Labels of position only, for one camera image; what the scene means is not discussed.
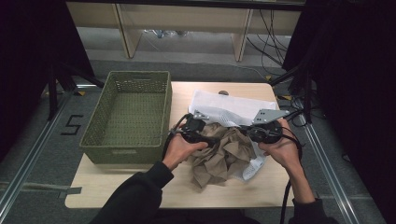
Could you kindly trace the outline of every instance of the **gray floor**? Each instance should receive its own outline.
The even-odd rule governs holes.
[[[249,43],[245,49],[244,60],[237,63],[233,57],[229,34],[189,32],[185,36],[178,36],[168,32],[163,38],[158,38],[152,31],[146,31],[142,35],[135,56],[126,59],[117,30],[78,28],[78,31],[92,60],[92,68],[102,80],[106,79],[111,70],[168,69],[171,70],[173,80],[231,82],[264,82],[269,75],[266,70],[274,74],[284,72],[268,58],[263,58],[262,63],[261,54]],[[256,35],[249,38],[254,44],[263,46],[263,42]],[[288,36],[278,38],[282,44],[288,45]],[[268,52],[277,58],[273,50]],[[262,68],[262,64],[267,67],[266,70]],[[89,84],[79,78],[76,80],[79,84]],[[277,85],[274,88],[275,93],[287,94],[288,84],[286,81]],[[72,115],[82,115],[82,118],[76,118],[74,122],[81,125],[81,129],[86,127],[99,95],[98,89],[86,91],[84,96],[65,97],[60,94],[60,98],[67,99],[62,115],[54,124],[49,141],[44,145],[4,223],[87,223],[96,214],[97,209],[68,209],[64,206],[64,192],[70,186],[73,173],[77,170],[82,156],[82,152],[78,150],[78,142],[83,132],[79,131],[77,135],[62,133],[74,131],[74,128],[65,127]],[[47,123],[48,96],[43,94],[38,104],[19,142],[0,163],[2,193],[7,183],[18,172]],[[279,100],[279,104],[290,105],[290,101]],[[360,223],[386,223],[353,166],[342,159],[343,149],[326,119],[322,118],[323,114],[317,110],[315,115],[317,117],[313,117],[313,127]],[[339,204],[334,199],[332,188],[320,167],[317,154],[305,133],[305,127],[292,126],[292,129],[301,142],[305,143],[303,166],[313,191],[323,199],[327,214],[335,217],[340,223],[350,223],[345,220]],[[261,223],[278,223],[280,209],[250,208],[246,210],[246,214]],[[288,208],[287,217],[291,216],[292,208]]]

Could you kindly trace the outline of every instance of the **black sleeve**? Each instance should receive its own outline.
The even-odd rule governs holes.
[[[327,217],[323,209],[323,201],[316,199],[314,203],[294,203],[294,217],[289,224],[337,224],[338,222]]]
[[[123,182],[91,223],[149,223],[160,207],[162,188],[173,177],[157,161],[146,173],[136,173]]]

